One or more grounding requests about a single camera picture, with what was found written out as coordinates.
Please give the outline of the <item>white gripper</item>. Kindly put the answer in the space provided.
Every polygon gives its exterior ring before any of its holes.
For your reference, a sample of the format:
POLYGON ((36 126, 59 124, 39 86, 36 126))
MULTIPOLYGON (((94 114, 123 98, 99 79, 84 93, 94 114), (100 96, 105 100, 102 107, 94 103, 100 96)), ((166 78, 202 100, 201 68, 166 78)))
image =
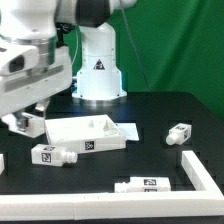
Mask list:
MULTIPOLYGON (((56 49, 55 62, 45 68, 38 65, 35 47, 0 53, 0 117, 37 103, 34 114, 45 117, 52 95, 67 89, 72 82, 71 59, 66 46, 56 49)), ((28 118, 14 113, 20 131, 28 127, 28 118)))

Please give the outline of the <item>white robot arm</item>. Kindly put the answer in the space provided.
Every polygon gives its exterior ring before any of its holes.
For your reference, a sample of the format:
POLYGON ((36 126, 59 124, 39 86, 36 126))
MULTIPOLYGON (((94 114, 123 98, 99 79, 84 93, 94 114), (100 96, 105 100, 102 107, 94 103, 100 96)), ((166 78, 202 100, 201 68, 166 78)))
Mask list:
POLYGON ((0 0, 0 119, 25 131, 25 108, 72 82, 79 27, 97 28, 137 0, 0 0))

